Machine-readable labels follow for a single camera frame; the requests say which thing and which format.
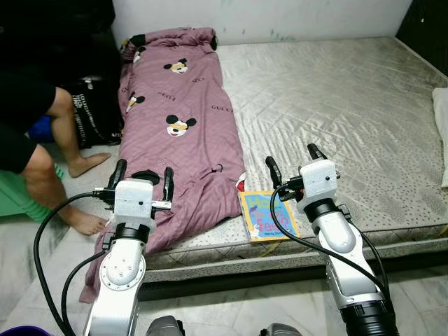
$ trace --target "mattress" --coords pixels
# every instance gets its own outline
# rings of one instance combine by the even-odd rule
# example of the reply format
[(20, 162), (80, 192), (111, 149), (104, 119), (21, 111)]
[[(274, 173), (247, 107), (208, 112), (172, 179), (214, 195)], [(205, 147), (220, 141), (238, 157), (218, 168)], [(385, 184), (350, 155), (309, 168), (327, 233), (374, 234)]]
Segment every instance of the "mattress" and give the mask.
[[(338, 204), (382, 256), (448, 250), (448, 190), (431, 92), (447, 79), (394, 38), (218, 47), (244, 150), (246, 190), (265, 158), (296, 176), (315, 143), (337, 165)], [(316, 242), (295, 212), (302, 237)], [(147, 257), (146, 281), (319, 265), (292, 241), (251, 244), (242, 217)]]

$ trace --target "pink blanket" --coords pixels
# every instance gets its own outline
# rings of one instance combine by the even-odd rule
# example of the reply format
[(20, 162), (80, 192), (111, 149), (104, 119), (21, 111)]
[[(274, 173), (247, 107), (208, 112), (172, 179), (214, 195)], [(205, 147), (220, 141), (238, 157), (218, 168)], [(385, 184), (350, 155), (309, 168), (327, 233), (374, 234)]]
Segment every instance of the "pink blanket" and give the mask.
[[(150, 169), (163, 179), (166, 166), (174, 170), (173, 207), (156, 214), (147, 253), (241, 213), (236, 185), (244, 172), (242, 147), (211, 47), (214, 35), (210, 28), (158, 31), (134, 36), (123, 53), (120, 157), (128, 161), (126, 176)], [(154, 198), (162, 198), (162, 183)], [(96, 252), (110, 230), (98, 238)], [(87, 272), (82, 302), (96, 298), (101, 261)]]

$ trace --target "white pillow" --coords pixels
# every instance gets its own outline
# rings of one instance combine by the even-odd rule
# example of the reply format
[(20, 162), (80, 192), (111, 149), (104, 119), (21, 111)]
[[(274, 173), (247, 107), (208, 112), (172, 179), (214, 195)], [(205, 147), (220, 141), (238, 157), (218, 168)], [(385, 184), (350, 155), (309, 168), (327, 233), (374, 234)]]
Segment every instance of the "white pillow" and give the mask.
[(433, 91), (435, 123), (443, 140), (443, 156), (445, 171), (442, 187), (448, 187), (448, 88), (437, 88)]

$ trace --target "bare foot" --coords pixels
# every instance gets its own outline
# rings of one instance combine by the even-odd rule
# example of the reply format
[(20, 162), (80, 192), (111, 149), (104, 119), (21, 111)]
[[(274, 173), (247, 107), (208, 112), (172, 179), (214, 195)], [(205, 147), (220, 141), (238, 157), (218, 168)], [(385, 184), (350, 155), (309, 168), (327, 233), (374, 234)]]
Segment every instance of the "bare foot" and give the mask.
[(77, 161), (69, 162), (69, 174), (71, 177), (78, 177), (97, 165), (100, 165), (111, 157), (109, 153), (95, 154), (89, 157), (82, 157)]
[(72, 208), (69, 213), (61, 213), (61, 217), (76, 231), (90, 236), (104, 229), (106, 220), (89, 215), (77, 208)]

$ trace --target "book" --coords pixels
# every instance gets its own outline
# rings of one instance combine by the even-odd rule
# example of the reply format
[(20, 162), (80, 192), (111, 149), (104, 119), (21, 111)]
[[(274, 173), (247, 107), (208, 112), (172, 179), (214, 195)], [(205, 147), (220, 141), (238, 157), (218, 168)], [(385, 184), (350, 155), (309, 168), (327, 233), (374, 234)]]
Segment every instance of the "book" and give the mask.
[[(245, 191), (239, 192), (244, 222), (252, 242), (266, 242), (272, 240), (288, 239), (271, 217), (270, 202), (272, 191)], [(291, 207), (286, 202), (280, 202), (276, 196), (274, 203), (276, 217), (283, 228), (292, 235), (300, 236)]]

